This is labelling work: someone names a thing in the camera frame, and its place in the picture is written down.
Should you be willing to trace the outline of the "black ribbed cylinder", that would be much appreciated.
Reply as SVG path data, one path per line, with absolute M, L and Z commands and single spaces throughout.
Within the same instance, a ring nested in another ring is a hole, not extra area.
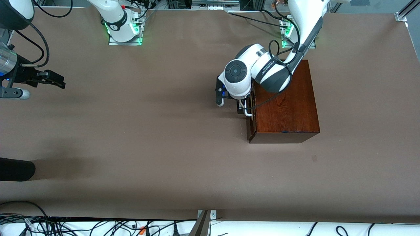
M 35 171 L 31 161 L 0 157 L 0 181 L 28 181 Z

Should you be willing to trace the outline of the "dark brown wooden cabinet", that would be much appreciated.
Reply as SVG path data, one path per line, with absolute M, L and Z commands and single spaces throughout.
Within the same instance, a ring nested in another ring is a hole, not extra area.
M 279 95 L 253 82 L 257 132 L 251 144 L 298 144 L 320 133 L 308 60 L 302 60 Z

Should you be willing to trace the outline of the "aluminium frame profile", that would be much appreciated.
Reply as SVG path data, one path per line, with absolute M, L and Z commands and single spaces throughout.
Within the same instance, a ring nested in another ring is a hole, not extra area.
M 394 14 L 397 22 L 406 22 L 407 16 L 420 6 L 420 0 L 410 0 L 400 11 Z

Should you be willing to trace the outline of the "metal bracket with dark beam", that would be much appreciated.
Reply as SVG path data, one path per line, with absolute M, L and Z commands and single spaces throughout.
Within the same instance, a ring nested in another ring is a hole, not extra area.
M 210 236 L 210 223 L 216 218 L 216 210 L 198 210 L 198 219 L 188 236 Z

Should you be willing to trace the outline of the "grey power strip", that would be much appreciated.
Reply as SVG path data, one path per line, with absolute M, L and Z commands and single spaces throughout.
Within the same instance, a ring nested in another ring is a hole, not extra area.
M 240 0 L 192 0 L 192 10 L 240 10 Z

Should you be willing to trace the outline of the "wooden drawer with white handle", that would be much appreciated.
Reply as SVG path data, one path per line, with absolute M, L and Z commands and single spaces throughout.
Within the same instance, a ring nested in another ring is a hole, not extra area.
M 239 105 L 243 114 L 246 116 L 246 137 L 248 142 L 251 143 L 257 132 L 256 111 L 254 109 L 250 109 L 252 106 L 256 105 L 253 83 L 251 83 L 250 94 L 246 99 L 240 100 Z

